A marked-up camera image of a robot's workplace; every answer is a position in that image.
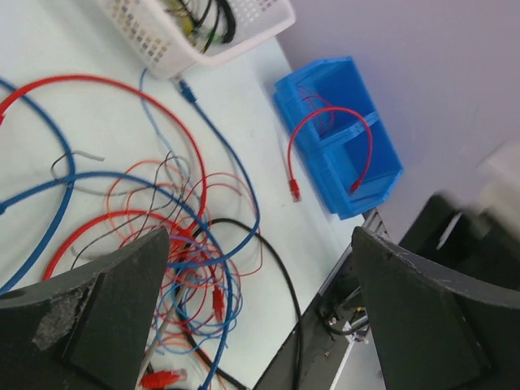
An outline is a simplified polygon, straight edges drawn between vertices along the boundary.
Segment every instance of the gray background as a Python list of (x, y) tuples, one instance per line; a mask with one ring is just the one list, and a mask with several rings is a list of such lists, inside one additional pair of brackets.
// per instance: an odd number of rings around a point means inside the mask
[(352, 55), (405, 166), (379, 212), (399, 240), (426, 200), (475, 199), (475, 168), (518, 138), (518, 0), (292, 0), (293, 67)]

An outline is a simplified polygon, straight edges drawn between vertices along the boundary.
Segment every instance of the tangled cable pile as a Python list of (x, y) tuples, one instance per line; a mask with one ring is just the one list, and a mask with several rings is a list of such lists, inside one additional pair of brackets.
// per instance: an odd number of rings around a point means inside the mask
[[(59, 224), (62, 222), (74, 191), (104, 197), (106, 213), (84, 223), (61, 244), (46, 268), (43, 279), (46, 280), (53, 276), (57, 265), (67, 251), (74, 253), (75, 259), (70, 266), (72, 269), (82, 262), (94, 260), (95, 257), (86, 256), (85, 252), (106, 236), (118, 236), (120, 240), (119, 246), (123, 246), (129, 241), (135, 240), (144, 232), (158, 227), (165, 227), (170, 234), (168, 269), (160, 291), (154, 320), (151, 324), (151, 329), (154, 331), (154, 340), (146, 355), (148, 359), (146, 358), (143, 362), (141, 373), (144, 373), (144, 369), (148, 366), (151, 355), (160, 345), (161, 349), (168, 353), (185, 354), (191, 353), (194, 350), (197, 351), (201, 356), (201, 360), (208, 365), (209, 368), (206, 381), (200, 388), (210, 388), (212, 379), (216, 373), (222, 375), (228, 382), (238, 388), (246, 388), (230, 375), (220, 371), (218, 364), (222, 357), (228, 334), (236, 327), (236, 318), (243, 306), (241, 278), (260, 271), (263, 263), (263, 245), (267, 245), (270, 252), (276, 257), (277, 255), (272, 247), (264, 242), (265, 239), (259, 235), (260, 211), (258, 208), (258, 200), (242, 162), (226, 139), (198, 106), (189, 87), (181, 81), (180, 87), (183, 96), (193, 105), (193, 108), (206, 121), (223, 146), (233, 156), (236, 165), (240, 168), (243, 179), (227, 172), (208, 173), (206, 171), (202, 154), (189, 130), (176, 115), (163, 104), (142, 92), (144, 75), (145, 73), (143, 72), (140, 82), (141, 90), (134, 89), (130, 85), (119, 83), (115, 80), (90, 75), (50, 77), (27, 84), (19, 89), (0, 79), (0, 85), (11, 92), (9, 97), (3, 102), (0, 102), (0, 124), (9, 106), (21, 98), (29, 104), (50, 127), (58, 138), (64, 152), (64, 155), (57, 159), (51, 167), (51, 174), (54, 177), (53, 180), (39, 184), (9, 199), (1, 201), (0, 214), (7, 212), (9, 208), (17, 203), (47, 189), (58, 186), (65, 188), (61, 205), (44, 236), (23, 266), (0, 288), (0, 293), (5, 293), (12, 289), (41, 256), (43, 250), (47, 247), (58, 229)], [(170, 150), (167, 156), (163, 160), (150, 159), (137, 162), (125, 172), (77, 172), (75, 156), (96, 160), (102, 160), (102, 158), (97, 158), (96, 156), (79, 150), (72, 151), (65, 136), (54, 121), (36, 103), (26, 96), (30, 91), (44, 85), (66, 81), (83, 81), (110, 85), (141, 98), (143, 107), (155, 131), (165, 143), (165, 146)], [(164, 135), (160, 132), (157, 123), (148, 110), (149, 104), (159, 109), (167, 118), (173, 121), (189, 141), (197, 160), (198, 171), (196, 175), (189, 161), (176, 155)], [(66, 175), (58, 175), (56, 173), (57, 166), (64, 159), (68, 165), (68, 173)], [(136, 174), (136, 171), (144, 166), (156, 168), (153, 181)], [(115, 180), (107, 193), (93, 191), (79, 184), (79, 182), (84, 179), (99, 177), (108, 177)], [(194, 183), (193, 177), (200, 177), (201, 179)], [(230, 181), (237, 183), (237, 185), (229, 184)], [(132, 183), (136, 185), (136, 187), (121, 189), (123, 182)], [(207, 199), (209, 191), (217, 187), (226, 188), (239, 197), (247, 197), (249, 199), (251, 210), (255, 218), (255, 224), (251, 228), (231, 219), (212, 219)], [(150, 194), (150, 192), (151, 197), (147, 210), (132, 207), (132, 199), (136, 197), (138, 193)], [(121, 210), (114, 210), (115, 198), (119, 201), (123, 201), (124, 207)], [(74, 246), (75, 242), (90, 229), (101, 223), (109, 223), (111, 226), (110, 231), (92, 240), (83, 249), (78, 251)], [(212, 226), (217, 223), (233, 223), (239, 228), (246, 230), (246, 236), (234, 249), (224, 253), (211, 230)], [(260, 263), (253, 271), (241, 273), (236, 264), (232, 261), (232, 256), (241, 251), (254, 237), (258, 238), (261, 243), (259, 245)], [(284, 270), (281, 261), (279, 265), (286, 275), (287, 272)], [(291, 288), (293, 300), (296, 300), (292, 286), (289, 287)], [(297, 309), (297, 313), (298, 316), (301, 316), (299, 309)], [(209, 361), (209, 358), (202, 352), (201, 345), (213, 339), (219, 340), (219, 347), (213, 361)], [(220, 376), (218, 380), (225, 388)]]

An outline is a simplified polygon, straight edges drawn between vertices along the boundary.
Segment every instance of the white basket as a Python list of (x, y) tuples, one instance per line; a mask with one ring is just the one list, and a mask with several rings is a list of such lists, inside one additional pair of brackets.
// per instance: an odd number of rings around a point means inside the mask
[(186, 39), (158, 0), (97, 0), (110, 20), (159, 78), (170, 78), (200, 63), (214, 66), (244, 53), (294, 24), (289, 0), (228, 0), (236, 19), (231, 43), (201, 54)]

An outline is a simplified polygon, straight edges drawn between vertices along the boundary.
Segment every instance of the blue plastic container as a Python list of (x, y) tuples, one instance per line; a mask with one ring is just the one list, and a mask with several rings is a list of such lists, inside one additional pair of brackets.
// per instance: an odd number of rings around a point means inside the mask
[(314, 95), (363, 115), (373, 136), (370, 168), (357, 191), (350, 194), (368, 154), (361, 122), (347, 113), (335, 112), (333, 117), (325, 113), (301, 129), (296, 145), (327, 208), (347, 219), (381, 205), (403, 167), (353, 59), (320, 59), (276, 83), (275, 103), (289, 134), (306, 116), (326, 106)]

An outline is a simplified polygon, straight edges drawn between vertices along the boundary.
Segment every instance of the white table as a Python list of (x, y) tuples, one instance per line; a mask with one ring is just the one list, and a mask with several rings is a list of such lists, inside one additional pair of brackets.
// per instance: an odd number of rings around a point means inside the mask
[[(18, 85), (73, 72), (109, 76), (137, 85), (142, 70), (137, 57), (92, 1), (2, 0), (0, 33), (0, 75)], [(305, 309), (362, 218), (340, 221), (328, 214), (300, 163), (295, 168), (303, 201), (293, 203), (284, 165), (287, 136), (271, 101), (274, 82), (289, 72), (277, 41), (271, 40), (222, 67), (193, 69), (185, 76), (200, 104), (243, 158), (258, 192), (262, 232), (279, 251), (301, 308)], [(215, 146), (210, 129), (169, 82), (148, 78), (145, 91), (165, 102), (189, 126), (201, 146), (208, 171), (232, 171), (223, 147)], [(58, 122), (74, 150), (106, 157), (105, 162), (78, 157), (80, 171), (122, 171), (137, 160), (161, 159), (166, 154), (140, 101), (119, 90), (93, 84), (61, 84), (39, 89), (32, 97)], [(175, 151), (185, 154), (178, 132), (166, 120), (159, 123)], [(6, 113), (0, 139), (0, 198), (49, 180), (50, 164), (63, 153), (50, 130), (22, 102)], [(153, 178), (151, 170), (139, 173)], [(90, 180), (84, 184), (105, 190), (109, 181)], [(216, 189), (210, 196), (214, 216), (252, 224), (247, 205), (230, 201), (226, 191)], [(2, 215), (0, 282), (6, 281), (31, 253), (61, 202), (62, 193), (63, 188), (50, 190)], [(141, 201), (141, 207), (147, 208), (146, 198)], [(104, 212), (101, 198), (75, 193), (54, 239), (18, 287), (37, 282), (47, 259), (61, 242), (81, 224)], [(243, 236), (242, 232), (238, 234), (237, 230), (223, 228), (218, 237), (222, 237), (223, 247), (230, 249)], [(95, 232), (82, 242), (93, 237)], [(117, 242), (105, 240), (95, 249), (110, 251)], [(244, 279), (243, 294), (245, 307), (237, 329), (229, 336), (221, 367), (253, 387), (292, 329), (295, 314), (284, 279), (269, 256), (260, 273)], [(205, 344), (209, 353), (215, 347), (216, 343)], [(176, 366), (184, 364), (177, 357), (169, 358)], [(190, 385), (196, 387), (204, 372), (199, 370), (197, 374), (187, 368)]]

